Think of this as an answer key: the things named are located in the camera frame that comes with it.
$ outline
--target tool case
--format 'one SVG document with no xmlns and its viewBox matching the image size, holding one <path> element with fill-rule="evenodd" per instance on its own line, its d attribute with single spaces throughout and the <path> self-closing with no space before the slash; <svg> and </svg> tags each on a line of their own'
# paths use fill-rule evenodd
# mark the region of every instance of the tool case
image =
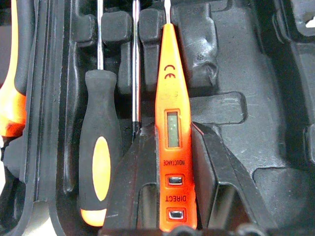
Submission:
<svg viewBox="0 0 315 236">
<path fill-rule="evenodd" d="M 27 124 L 2 149 L 0 235 L 31 232 L 49 216 L 57 235 L 315 235 L 315 28 L 306 27 L 315 2 L 172 1 L 193 121 L 198 230 L 169 234 L 158 229 L 154 129 L 163 4 L 142 1 L 143 128 L 134 142 L 131 2 L 104 7 L 105 68 L 118 78 L 124 153 L 104 226 L 87 225 L 78 202 L 85 73 L 96 68 L 96 1 L 35 0 Z"/>
</svg>

